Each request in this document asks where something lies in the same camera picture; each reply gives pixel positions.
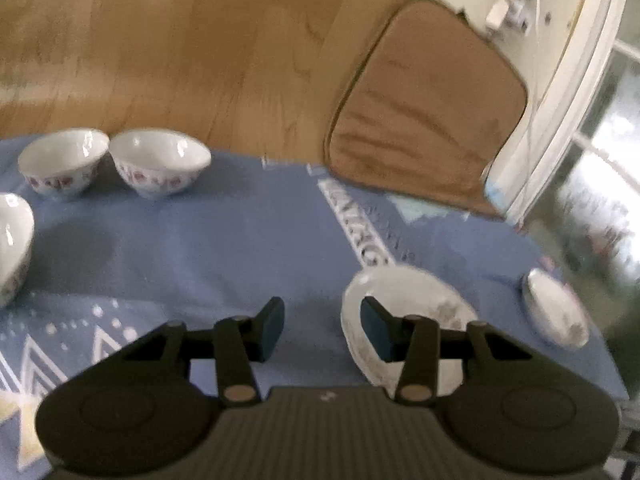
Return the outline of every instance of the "bowl rim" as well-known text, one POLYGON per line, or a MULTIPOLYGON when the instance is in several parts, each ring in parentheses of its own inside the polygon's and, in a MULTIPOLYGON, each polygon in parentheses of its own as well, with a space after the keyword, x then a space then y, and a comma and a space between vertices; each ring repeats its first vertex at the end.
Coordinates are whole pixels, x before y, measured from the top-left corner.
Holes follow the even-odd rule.
POLYGON ((105 134, 104 131, 97 130, 95 128, 67 128, 65 130, 59 130, 57 132, 52 132, 50 134, 44 134, 43 136, 35 139, 33 142, 30 142, 20 152, 20 155, 18 156, 18 171, 20 171, 20 174, 22 176, 24 176, 24 177, 56 178, 57 176, 61 176, 61 175, 67 174, 67 173, 69 173, 71 171, 81 170, 82 168, 85 168, 87 166, 90 166, 91 164, 94 164, 95 162, 97 162, 98 160, 103 158, 105 153, 107 153, 107 151, 109 149, 109 144, 110 144, 109 136, 107 134, 105 134), (87 157, 82 162, 82 164, 76 164, 74 166, 69 166, 68 168, 65 168, 64 170, 54 171, 52 173, 51 172, 47 172, 47 174, 43 174, 42 172, 37 172, 37 171, 25 171, 24 168, 22 167, 22 165, 24 163, 24 154, 28 153, 28 151, 33 151, 35 148, 38 147, 39 144, 41 144, 44 141, 49 140, 51 138, 61 137, 63 135, 68 136, 69 134, 78 134, 80 132, 84 132, 84 133, 90 132, 90 133, 94 134, 94 136, 104 140, 105 141, 104 148, 102 150, 100 150, 99 153, 95 153, 95 155, 93 155, 91 157, 87 157))
POLYGON ((140 168, 140 170, 149 170, 149 171, 180 171, 180 172, 201 171, 201 170, 204 170, 207 166, 210 166, 211 164, 211 150, 207 147, 206 144, 204 144, 203 142, 200 142, 195 137, 191 137, 190 135, 185 134, 184 132, 178 132, 177 130, 170 130, 168 128, 131 128, 129 130, 123 130, 118 134, 116 134, 116 136, 114 136, 113 139, 111 139, 111 143, 109 145, 109 153, 111 153, 113 160, 117 160, 119 162, 126 162, 127 164, 130 164, 133 167, 140 168), (168 166, 168 165, 159 166, 157 164, 156 165, 145 164, 141 166, 138 163, 132 162, 130 158, 126 155, 126 153, 118 152, 118 145, 123 142, 123 139, 126 139, 127 137, 133 134, 139 134, 139 133, 145 133, 145 132, 154 132, 155 134, 162 135, 162 136, 180 137, 182 139, 185 139, 187 142, 190 142, 195 146, 203 149, 204 152, 208 154, 208 156, 206 157, 206 160, 201 164, 193 164, 188 168, 172 168, 171 166, 168 166))
POLYGON ((8 197, 8 196, 14 197, 20 203, 21 206, 26 206, 26 210, 29 213, 29 218, 31 222, 30 222, 29 233, 27 236, 28 241, 22 249, 22 254, 20 258, 18 258, 18 260, 16 261, 15 265, 5 275, 5 277, 3 278, 2 276, 0 276, 0 286, 4 286, 7 280, 15 274, 15 271, 22 264, 27 254, 29 254, 29 251, 31 250, 31 246, 33 245, 33 236, 35 234, 35 217, 33 215, 33 209, 31 208, 31 205, 29 204, 29 202, 27 202, 20 195, 15 193, 0 193, 0 200, 3 200, 5 199, 5 197, 8 197))

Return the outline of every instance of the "plate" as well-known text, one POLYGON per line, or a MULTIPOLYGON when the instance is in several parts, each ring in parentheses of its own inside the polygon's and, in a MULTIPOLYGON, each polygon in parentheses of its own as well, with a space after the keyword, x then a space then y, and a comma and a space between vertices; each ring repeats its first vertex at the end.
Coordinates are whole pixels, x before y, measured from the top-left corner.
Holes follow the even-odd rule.
POLYGON ((522 281, 522 295, 538 333, 564 348, 579 349, 589 340, 589 317, 567 284, 542 269, 533 269, 522 281))
MULTIPOLYGON (((384 386, 393 397, 403 363, 385 363, 376 354, 360 322, 360 303, 375 297, 398 317, 418 314, 435 319, 441 328, 464 330, 477 320, 473 308, 449 285, 411 266, 380 266, 356 274, 344 292, 340 320, 351 357, 374 386, 384 386)), ((441 360, 438 395, 452 393, 462 384, 462 361, 441 360)))

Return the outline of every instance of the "white dot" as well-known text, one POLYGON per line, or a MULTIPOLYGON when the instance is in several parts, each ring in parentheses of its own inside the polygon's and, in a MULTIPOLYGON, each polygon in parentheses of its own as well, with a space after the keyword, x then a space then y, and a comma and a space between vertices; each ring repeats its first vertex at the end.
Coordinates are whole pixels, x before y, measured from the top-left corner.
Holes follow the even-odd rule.
POLYGON ((138 337, 138 332, 136 332, 136 329, 132 326, 127 326, 126 329, 122 331, 122 335, 124 336, 124 339, 131 342, 138 337))

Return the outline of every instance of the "small white dish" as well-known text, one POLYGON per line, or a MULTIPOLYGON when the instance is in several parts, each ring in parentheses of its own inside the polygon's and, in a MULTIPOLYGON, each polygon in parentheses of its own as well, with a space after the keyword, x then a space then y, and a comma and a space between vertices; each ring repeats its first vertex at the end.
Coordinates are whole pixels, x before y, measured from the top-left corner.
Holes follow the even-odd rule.
POLYGON ((109 151, 124 181, 151 199, 186 189, 211 164, 211 152, 204 144, 160 128, 119 133, 109 151))
POLYGON ((34 191, 71 198, 91 184, 109 137, 99 130, 72 128, 34 140, 18 157, 18 169, 34 191))
MULTIPOLYGON (((435 319, 441 328, 465 330, 477 320, 473 308, 449 285, 432 274, 411 266, 369 267, 357 273, 342 298, 340 321, 353 360, 374 386, 384 386, 393 396, 404 363, 385 363, 378 357, 360 322, 360 303, 375 297, 391 314, 418 314, 435 319)), ((442 360, 438 373, 438 395, 444 396, 462 384, 462 361, 442 360)))
POLYGON ((25 199, 0 194, 0 308, 20 290, 31 261, 33 212, 25 199))
POLYGON ((574 290, 542 269, 522 280, 522 296, 538 333, 564 348, 579 349, 589 340, 589 317, 574 290))

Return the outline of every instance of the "floral bowl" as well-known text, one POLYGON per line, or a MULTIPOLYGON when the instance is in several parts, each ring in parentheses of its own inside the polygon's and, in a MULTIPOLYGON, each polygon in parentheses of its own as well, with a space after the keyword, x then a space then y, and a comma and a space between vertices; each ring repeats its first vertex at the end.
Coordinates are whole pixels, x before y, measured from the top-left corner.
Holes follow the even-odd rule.
POLYGON ((7 306, 24 283, 31 259, 33 212, 13 193, 0 194, 0 308, 7 306))
POLYGON ((150 199, 185 190, 211 164, 211 152, 204 144, 171 130, 122 132, 113 138, 109 151, 124 181, 150 199))
POLYGON ((34 140, 18 157, 18 169, 34 191, 71 198, 95 179, 109 137, 99 130, 72 128, 34 140))

